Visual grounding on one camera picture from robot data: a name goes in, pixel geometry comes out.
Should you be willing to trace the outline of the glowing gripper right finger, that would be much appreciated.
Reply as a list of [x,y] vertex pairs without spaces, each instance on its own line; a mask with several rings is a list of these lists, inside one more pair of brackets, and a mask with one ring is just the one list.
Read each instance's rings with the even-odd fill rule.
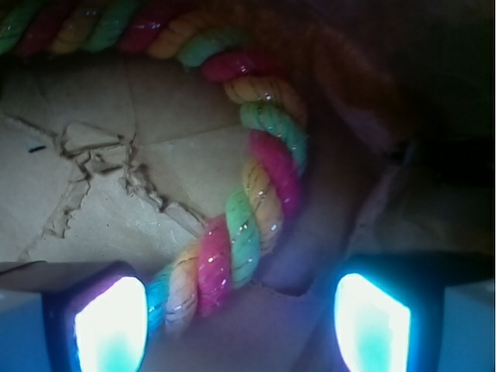
[[435,371],[443,288],[426,254],[358,254],[339,268],[333,323],[350,371]]

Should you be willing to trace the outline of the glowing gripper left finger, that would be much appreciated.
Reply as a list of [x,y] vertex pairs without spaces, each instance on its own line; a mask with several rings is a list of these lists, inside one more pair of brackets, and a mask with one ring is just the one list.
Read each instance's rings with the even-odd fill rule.
[[137,371],[148,336],[144,283],[122,261],[52,263],[43,321],[53,371]]

